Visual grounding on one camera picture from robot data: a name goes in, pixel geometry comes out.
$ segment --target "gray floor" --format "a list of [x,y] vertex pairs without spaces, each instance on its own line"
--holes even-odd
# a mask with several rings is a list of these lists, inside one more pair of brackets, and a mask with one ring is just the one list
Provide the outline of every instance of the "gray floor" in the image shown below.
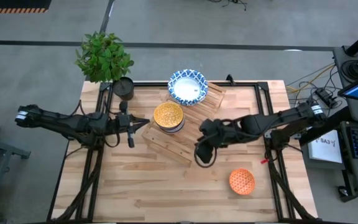
[[[99,30],[107,2],[54,0],[46,14],[0,15],[0,40],[80,41],[84,33]],[[244,12],[241,5],[222,8],[224,1],[117,0],[107,31],[125,42],[339,46],[358,38],[358,1],[248,2]],[[230,73],[238,80],[290,83],[333,61],[330,52],[128,51],[135,61],[134,80],[164,80],[176,70],[194,68],[210,80]],[[0,140],[32,151],[28,161],[12,160],[0,189],[0,212],[13,223],[45,220],[67,145],[59,134],[16,126],[17,108],[36,103],[71,113],[84,80],[74,59],[74,47],[0,46]],[[322,77],[316,85],[325,85]],[[337,77],[334,81],[340,86]],[[308,95],[303,91],[300,97]],[[342,203],[337,198],[339,172],[309,167],[308,175],[320,218],[358,223],[358,199]]]

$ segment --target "orange patterned bowl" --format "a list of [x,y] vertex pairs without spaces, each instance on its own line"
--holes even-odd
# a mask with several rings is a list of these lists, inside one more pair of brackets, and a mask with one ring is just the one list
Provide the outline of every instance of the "orange patterned bowl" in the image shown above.
[[230,187],[239,195],[248,195],[255,188],[255,178],[246,169],[236,169],[230,174]]

